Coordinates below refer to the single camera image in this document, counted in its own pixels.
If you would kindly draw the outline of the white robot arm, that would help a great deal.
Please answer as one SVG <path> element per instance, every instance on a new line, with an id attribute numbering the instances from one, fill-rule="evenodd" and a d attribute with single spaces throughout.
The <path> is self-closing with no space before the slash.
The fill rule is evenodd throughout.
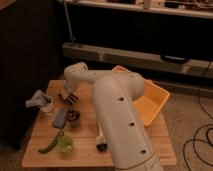
<path id="1" fill-rule="evenodd" d="M 144 78 L 135 72 L 89 70 L 84 62 L 64 69 L 64 88 L 73 93 L 92 83 L 97 120 L 116 171 L 164 171 L 133 101 L 144 93 Z"/>

